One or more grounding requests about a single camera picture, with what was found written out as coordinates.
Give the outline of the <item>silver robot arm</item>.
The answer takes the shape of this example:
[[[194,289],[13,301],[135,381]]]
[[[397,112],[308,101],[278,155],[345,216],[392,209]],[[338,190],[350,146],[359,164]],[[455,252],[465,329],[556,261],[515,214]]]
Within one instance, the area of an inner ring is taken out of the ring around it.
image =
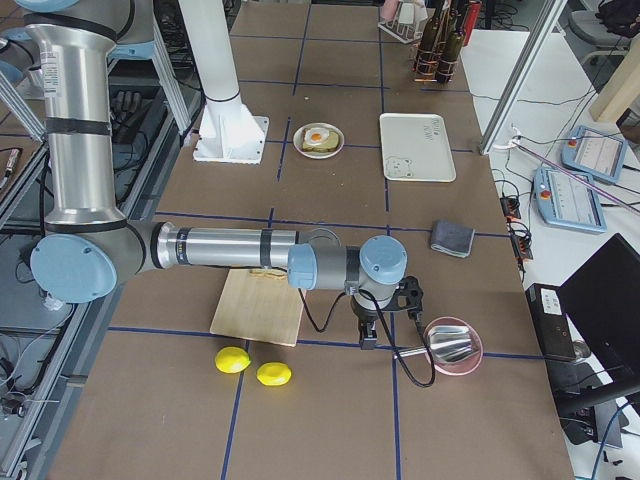
[[[177,265],[286,271],[299,290],[349,297],[359,343],[371,349],[384,313],[408,288],[404,246],[376,236],[342,245],[330,231],[179,228],[130,220],[117,206],[107,59],[152,44],[149,1],[26,1],[40,51],[54,205],[30,255],[37,284],[67,303],[104,297],[133,276]]]

